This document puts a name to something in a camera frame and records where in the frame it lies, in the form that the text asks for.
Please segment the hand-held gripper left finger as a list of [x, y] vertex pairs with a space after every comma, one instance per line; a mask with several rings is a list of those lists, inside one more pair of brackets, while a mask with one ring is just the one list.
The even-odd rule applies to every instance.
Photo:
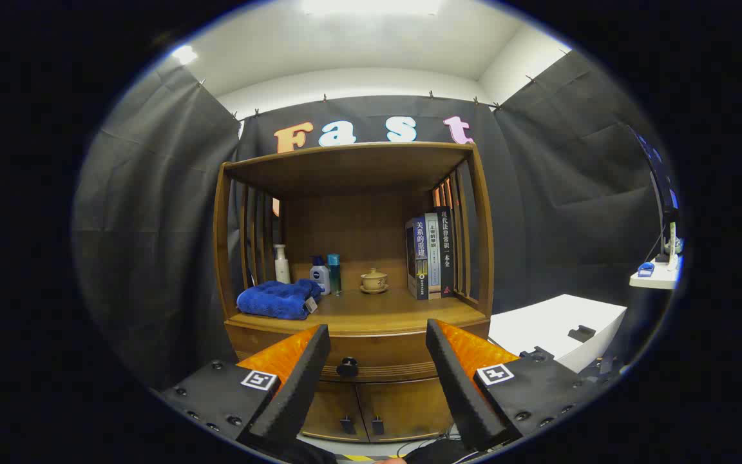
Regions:
[[159, 398], [228, 443], [276, 454], [300, 433], [330, 347], [327, 325], [317, 324], [244, 361], [209, 362]]

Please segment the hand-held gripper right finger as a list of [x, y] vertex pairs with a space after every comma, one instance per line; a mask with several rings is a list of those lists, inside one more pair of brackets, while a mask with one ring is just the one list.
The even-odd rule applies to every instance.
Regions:
[[573, 372], [541, 347], [515, 355], [441, 320], [427, 321], [425, 345], [462, 442], [479, 452], [551, 428], [609, 383]]

